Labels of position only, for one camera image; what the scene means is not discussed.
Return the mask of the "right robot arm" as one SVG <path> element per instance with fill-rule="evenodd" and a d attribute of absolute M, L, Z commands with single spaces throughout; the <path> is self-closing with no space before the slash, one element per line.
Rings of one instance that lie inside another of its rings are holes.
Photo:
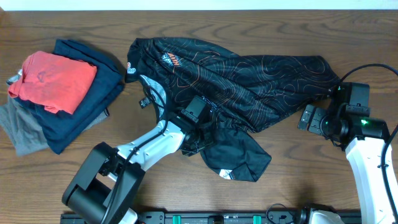
<path fill-rule="evenodd" d="M 345 152 L 353 171 L 362 223 L 397 223 L 397 180 L 384 120 L 371 118 L 369 85 L 340 83 L 327 109 L 307 105 L 298 128 L 330 140 Z"/>

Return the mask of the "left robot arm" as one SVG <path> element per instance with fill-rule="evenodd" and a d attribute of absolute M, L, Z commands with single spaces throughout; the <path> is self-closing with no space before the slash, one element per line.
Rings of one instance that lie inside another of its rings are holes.
<path fill-rule="evenodd" d="M 147 170 L 163 157 L 199 151 L 204 134 L 199 127 L 211 119 L 211 105 L 195 96 L 179 113 L 164 119 L 148 133 L 118 147 L 96 145 L 62 196 L 62 202 L 87 223 L 135 223 L 131 202 Z"/>

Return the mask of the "black orange patterned jersey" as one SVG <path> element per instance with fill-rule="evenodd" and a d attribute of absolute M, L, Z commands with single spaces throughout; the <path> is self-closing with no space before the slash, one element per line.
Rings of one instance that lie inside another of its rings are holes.
<path fill-rule="evenodd" d="M 156 112 L 179 112 L 195 96 L 211 105 L 216 144 L 205 164 L 220 177 L 256 182 L 271 156 L 253 139 L 308 104 L 327 98 L 339 77 L 320 56 L 240 56 L 204 40 L 136 39 L 127 53 L 128 83 L 151 92 Z"/>

